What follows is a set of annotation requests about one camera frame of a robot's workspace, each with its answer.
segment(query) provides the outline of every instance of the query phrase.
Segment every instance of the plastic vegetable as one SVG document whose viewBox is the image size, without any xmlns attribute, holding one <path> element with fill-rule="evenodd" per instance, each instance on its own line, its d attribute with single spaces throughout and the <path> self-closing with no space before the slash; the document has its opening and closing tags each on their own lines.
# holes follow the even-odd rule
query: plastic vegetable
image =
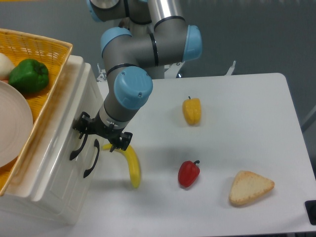
<svg viewBox="0 0 316 237">
<path fill-rule="evenodd" d="M 178 173 L 178 181 L 185 188 L 189 187 L 199 175 L 199 160 L 183 162 Z"/>
<path fill-rule="evenodd" d="M 197 124 L 201 119 L 201 103 L 198 98 L 185 100 L 182 104 L 182 112 L 189 125 Z"/>
<path fill-rule="evenodd" d="M 106 144 L 102 147 L 102 149 L 109 150 L 111 147 L 112 147 L 112 144 Z M 131 145 L 129 145 L 126 151 L 123 151 L 121 149 L 114 149 L 114 151 L 119 152 L 125 156 L 128 163 L 130 182 L 132 183 L 134 188 L 138 188 L 138 186 L 140 185 L 140 180 L 141 180 L 141 172 L 140 172 L 138 157 L 134 149 L 132 148 Z"/>
<path fill-rule="evenodd" d="M 25 59 L 16 66 L 9 77 L 9 84 L 21 93 L 33 93 L 48 85 L 48 69 L 35 59 Z"/>
<path fill-rule="evenodd" d="M 14 67 L 11 60 L 3 53 L 0 53 L 0 80 L 9 80 L 9 75 Z"/>
</svg>

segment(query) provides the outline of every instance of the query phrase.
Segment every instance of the green bell pepper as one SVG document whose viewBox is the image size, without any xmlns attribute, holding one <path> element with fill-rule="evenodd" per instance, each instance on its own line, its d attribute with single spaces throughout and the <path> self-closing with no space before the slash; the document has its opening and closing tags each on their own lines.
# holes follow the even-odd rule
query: green bell pepper
<svg viewBox="0 0 316 237">
<path fill-rule="evenodd" d="M 10 73 L 9 84 L 21 93 L 34 93 L 48 85 L 48 69 L 35 59 L 21 61 Z"/>
</svg>

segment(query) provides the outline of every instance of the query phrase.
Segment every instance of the white plate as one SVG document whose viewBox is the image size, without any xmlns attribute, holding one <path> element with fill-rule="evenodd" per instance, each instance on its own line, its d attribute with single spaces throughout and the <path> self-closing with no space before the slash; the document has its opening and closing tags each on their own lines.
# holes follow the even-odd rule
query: white plate
<svg viewBox="0 0 316 237">
<path fill-rule="evenodd" d="M 0 81 L 0 167 L 19 155 L 32 127 L 28 102 L 14 87 Z"/>
</svg>

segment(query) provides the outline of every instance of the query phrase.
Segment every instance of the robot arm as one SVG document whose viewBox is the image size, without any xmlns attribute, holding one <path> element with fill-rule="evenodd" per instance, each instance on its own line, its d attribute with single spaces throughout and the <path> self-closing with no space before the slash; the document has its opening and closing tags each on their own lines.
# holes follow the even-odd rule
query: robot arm
<svg viewBox="0 0 316 237">
<path fill-rule="evenodd" d="M 109 94 L 93 119 L 83 112 L 74 129 L 107 138 L 112 150 L 126 150 L 132 134 L 122 131 L 145 105 L 153 82 L 143 68 L 199 58 L 201 35 L 185 22 L 178 0 L 87 0 L 92 17 L 106 21 L 129 17 L 136 24 L 152 22 L 154 32 L 133 37 L 125 28 L 111 28 L 101 37 L 101 54 Z"/>
</svg>

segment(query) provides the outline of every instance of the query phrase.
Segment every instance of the white cabinet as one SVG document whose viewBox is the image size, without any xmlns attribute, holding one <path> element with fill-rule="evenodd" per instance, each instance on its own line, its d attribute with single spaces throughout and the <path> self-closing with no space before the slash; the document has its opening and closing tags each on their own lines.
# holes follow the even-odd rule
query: white cabinet
<svg viewBox="0 0 316 237">
<path fill-rule="evenodd" d="M 81 57 L 70 56 L 61 77 L 65 89 L 47 116 L 42 136 L 34 141 L 33 152 L 0 197 L 0 209 L 74 223 L 94 174 L 83 178 L 97 154 L 94 141 L 101 146 L 104 139 L 89 135 L 81 153 L 70 160 L 83 141 L 72 125 L 82 111 L 95 117 L 103 99 L 91 66 Z"/>
</svg>

